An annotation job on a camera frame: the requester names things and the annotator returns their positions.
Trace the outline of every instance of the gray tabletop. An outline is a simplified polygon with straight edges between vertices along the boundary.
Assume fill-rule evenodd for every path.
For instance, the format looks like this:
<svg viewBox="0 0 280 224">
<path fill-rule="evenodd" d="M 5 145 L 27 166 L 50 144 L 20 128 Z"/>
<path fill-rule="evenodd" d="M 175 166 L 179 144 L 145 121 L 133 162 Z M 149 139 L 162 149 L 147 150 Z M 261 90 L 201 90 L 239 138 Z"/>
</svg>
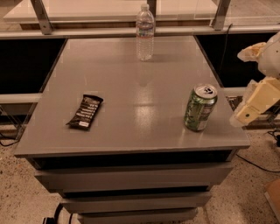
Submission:
<svg viewBox="0 0 280 224">
<path fill-rule="evenodd" d="M 218 89 L 206 129 L 184 125 L 197 83 Z M 90 131 L 66 125 L 83 94 L 104 99 Z M 18 144 L 18 157 L 56 157 L 249 146 L 229 124 L 232 110 L 193 37 L 156 37 L 154 57 L 141 62 L 135 38 L 70 39 Z"/>
</svg>

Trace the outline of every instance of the drawer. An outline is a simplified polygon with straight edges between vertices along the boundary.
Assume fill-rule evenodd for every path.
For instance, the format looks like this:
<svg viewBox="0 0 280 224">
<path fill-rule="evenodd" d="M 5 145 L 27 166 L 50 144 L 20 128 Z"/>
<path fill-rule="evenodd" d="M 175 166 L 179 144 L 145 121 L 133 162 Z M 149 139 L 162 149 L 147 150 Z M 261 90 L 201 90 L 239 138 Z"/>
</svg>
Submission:
<svg viewBox="0 0 280 224">
<path fill-rule="evenodd" d="M 230 162 L 164 164 L 36 171 L 35 177 L 50 193 L 127 189 L 212 186 L 233 169 Z"/>
<path fill-rule="evenodd" d="M 197 208 L 168 209 L 154 211 L 139 211 L 127 213 L 90 213 L 80 214 L 78 220 L 81 224 L 129 224 L 160 221 L 186 221 L 193 219 Z"/>
<path fill-rule="evenodd" d="M 210 198 L 210 192 L 139 193 L 63 199 L 61 204 L 70 214 L 88 214 L 202 207 Z"/>
</svg>

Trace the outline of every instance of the can label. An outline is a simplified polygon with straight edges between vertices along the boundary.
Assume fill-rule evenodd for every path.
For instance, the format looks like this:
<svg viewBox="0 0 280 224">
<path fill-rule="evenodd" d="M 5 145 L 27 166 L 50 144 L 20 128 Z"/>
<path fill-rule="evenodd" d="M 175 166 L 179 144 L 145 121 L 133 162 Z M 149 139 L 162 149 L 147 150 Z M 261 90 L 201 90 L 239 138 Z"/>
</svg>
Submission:
<svg viewBox="0 0 280 224">
<path fill-rule="evenodd" d="M 218 100 L 217 90 L 210 84 L 199 84 L 191 92 L 185 110 L 185 126 L 190 130 L 203 130 Z"/>
</svg>

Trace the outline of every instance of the can lid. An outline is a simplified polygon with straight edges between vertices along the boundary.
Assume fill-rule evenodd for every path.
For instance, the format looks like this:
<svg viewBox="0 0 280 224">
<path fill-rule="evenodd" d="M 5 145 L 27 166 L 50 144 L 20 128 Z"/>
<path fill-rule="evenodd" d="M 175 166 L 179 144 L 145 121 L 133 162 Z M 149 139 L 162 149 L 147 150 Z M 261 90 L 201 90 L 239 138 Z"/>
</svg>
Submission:
<svg viewBox="0 0 280 224">
<path fill-rule="evenodd" d="M 218 94 L 217 89 L 210 84 L 199 84 L 194 87 L 194 92 L 205 99 L 213 99 Z"/>
<path fill-rule="evenodd" d="M 141 4 L 141 10 L 142 11 L 148 11 L 150 6 L 147 3 Z"/>
</svg>

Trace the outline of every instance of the bottle cap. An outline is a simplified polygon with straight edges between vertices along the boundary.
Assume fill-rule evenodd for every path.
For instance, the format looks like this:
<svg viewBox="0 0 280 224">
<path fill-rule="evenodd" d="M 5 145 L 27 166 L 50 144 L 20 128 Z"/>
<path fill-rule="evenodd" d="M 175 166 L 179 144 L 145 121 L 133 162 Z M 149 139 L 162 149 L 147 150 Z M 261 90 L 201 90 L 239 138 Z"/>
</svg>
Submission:
<svg viewBox="0 0 280 224">
<path fill-rule="evenodd" d="M 141 4 L 141 10 L 142 11 L 148 11 L 150 6 L 147 3 Z"/>
</svg>

